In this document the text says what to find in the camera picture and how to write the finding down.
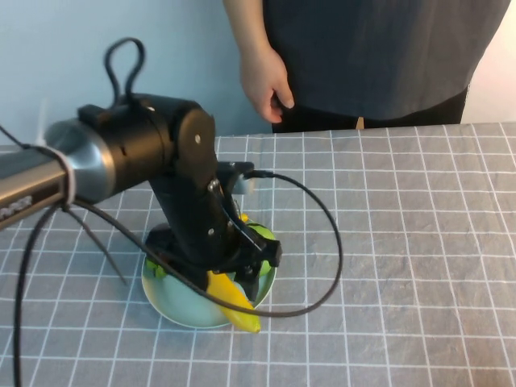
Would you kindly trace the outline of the person's right hand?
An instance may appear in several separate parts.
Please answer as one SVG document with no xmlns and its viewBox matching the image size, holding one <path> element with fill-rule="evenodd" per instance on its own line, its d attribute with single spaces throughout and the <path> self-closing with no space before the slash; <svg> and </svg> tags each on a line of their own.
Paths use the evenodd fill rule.
<svg viewBox="0 0 516 387">
<path fill-rule="evenodd" d="M 269 123 L 280 123 L 283 110 L 294 107 L 287 69 L 270 47 L 246 50 L 240 56 L 243 91 L 255 111 Z"/>
</svg>

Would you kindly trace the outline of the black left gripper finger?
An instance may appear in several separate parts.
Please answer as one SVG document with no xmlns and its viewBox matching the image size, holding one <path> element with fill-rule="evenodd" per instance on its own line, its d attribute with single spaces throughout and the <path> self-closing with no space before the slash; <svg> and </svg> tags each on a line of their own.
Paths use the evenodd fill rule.
<svg viewBox="0 0 516 387">
<path fill-rule="evenodd" d="M 235 282 L 241 286 L 250 302 L 254 302 L 259 293 L 259 279 L 259 268 L 240 268 L 235 272 Z"/>
<path fill-rule="evenodd" d="M 208 276 L 205 270 L 191 269 L 191 268 L 179 268 L 177 270 L 185 279 L 192 284 L 196 285 L 202 291 L 207 290 Z"/>
</svg>

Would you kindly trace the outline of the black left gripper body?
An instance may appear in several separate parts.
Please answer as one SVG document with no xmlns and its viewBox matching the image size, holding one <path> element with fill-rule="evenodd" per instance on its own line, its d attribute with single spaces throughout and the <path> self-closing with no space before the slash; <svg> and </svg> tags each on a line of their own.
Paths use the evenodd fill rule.
<svg viewBox="0 0 516 387">
<path fill-rule="evenodd" d="M 153 229 L 146 239 L 146 246 L 160 259 L 148 258 L 154 265 L 170 275 L 179 268 L 205 270 L 213 273 L 225 273 L 235 276 L 240 268 L 259 268 L 260 277 L 267 274 L 270 268 L 277 267 L 281 260 L 281 243 L 264 225 L 248 219 L 244 222 L 244 230 L 249 232 L 248 239 L 230 225 L 229 240 L 223 242 L 208 238 L 215 245 L 202 248 L 195 242 L 193 251 L 187 252 L 181 247 L 179 239 L 164 224 Z"/>
</svg>

